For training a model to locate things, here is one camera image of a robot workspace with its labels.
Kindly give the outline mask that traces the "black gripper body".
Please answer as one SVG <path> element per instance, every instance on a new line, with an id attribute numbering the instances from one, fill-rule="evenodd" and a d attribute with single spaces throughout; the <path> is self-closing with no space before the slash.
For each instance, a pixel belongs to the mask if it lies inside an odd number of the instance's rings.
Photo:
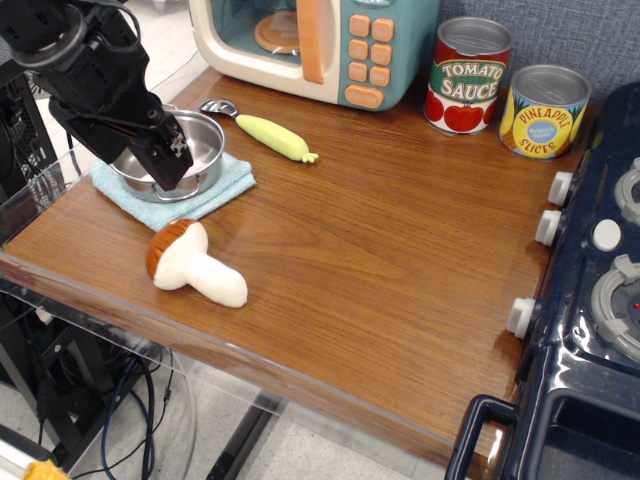
<path id="1" fill-rule="evenodd" d="M 30 64 L 51 94 L 54 118 L 106 163 L 114 162 L 143 132 L 165 132 L 165 111 L 144 80 L 149 57 L 130 30 L 85 31 L 48 58 Z"/>

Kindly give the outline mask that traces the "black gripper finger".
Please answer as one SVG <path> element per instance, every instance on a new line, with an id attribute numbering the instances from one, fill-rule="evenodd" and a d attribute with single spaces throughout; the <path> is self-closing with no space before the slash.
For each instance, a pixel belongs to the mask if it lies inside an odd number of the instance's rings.
<path id="1" fill-rule="evenodd" d="M 142 167 L 165 191 L 174 190 L 193 166 L 184 133 L 180 130 L 168 133 L 168 137 L 163 137 L 158 132 L 143 132 L 129 145 Z"/>

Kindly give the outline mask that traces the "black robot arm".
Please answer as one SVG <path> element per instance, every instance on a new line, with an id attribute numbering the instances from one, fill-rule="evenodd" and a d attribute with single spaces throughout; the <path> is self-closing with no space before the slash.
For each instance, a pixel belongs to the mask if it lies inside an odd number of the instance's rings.
<path id="1" fill-rule="evenodd" d="M 174 189 L 192 166 L 186 136 L 147 88 L 149 56 L 120 1 L 4 1 L 1 37 L 11 58 L 50 96 L 54 119 L 107 164 L 129 151 Z"/>

